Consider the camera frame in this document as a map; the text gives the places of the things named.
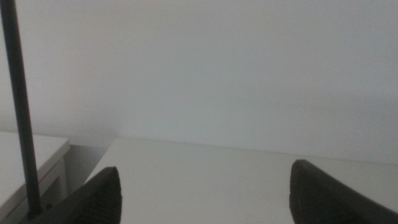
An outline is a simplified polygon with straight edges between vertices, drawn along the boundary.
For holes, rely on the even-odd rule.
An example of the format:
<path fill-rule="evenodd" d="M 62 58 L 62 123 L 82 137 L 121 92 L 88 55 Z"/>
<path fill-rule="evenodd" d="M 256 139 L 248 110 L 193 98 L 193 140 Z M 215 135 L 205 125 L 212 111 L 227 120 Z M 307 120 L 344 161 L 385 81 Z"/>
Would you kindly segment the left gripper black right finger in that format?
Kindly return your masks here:
<path fill-rule="evenodd" d="M 304 159 L 290 171 L 289 208 L 295 223 L 393 223 L 397 212 L 365 197 Z"/>

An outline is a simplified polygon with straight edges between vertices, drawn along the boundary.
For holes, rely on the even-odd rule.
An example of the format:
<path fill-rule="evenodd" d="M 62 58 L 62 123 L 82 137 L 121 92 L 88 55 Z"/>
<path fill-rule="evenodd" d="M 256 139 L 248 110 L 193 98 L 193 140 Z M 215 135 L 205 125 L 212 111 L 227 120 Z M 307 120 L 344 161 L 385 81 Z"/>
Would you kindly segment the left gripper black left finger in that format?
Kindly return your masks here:
<path fill-rule="evenodd" d="M 119 224 L 121 213 L 119 172 L 116 167 L 106 167 L 68 198 L 30 223 Z"/>

